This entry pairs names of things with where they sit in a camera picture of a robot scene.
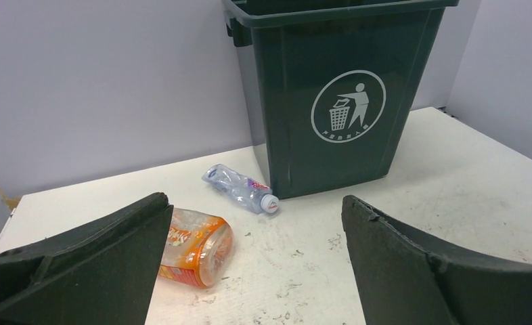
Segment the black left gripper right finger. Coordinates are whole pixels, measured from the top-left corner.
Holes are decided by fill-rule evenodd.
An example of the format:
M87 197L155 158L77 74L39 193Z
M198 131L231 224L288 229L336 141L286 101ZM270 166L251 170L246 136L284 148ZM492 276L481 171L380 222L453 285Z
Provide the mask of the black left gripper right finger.
M532 264L478 253L342 201L367 324L532 324Z

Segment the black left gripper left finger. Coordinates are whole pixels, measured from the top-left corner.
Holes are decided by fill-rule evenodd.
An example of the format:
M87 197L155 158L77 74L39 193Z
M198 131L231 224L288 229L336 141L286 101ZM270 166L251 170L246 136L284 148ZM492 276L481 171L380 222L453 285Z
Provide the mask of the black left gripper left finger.
M143 324L172 213L157 192L0 253L0 324Z

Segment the crushed orange bottle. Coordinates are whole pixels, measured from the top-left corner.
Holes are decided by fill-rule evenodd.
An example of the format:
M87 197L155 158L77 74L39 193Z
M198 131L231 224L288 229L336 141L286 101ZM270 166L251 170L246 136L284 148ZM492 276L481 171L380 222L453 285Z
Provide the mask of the crushed orange bottle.
M175 208L158 275L210 288L222 279L234 247L234 233L222 217Z

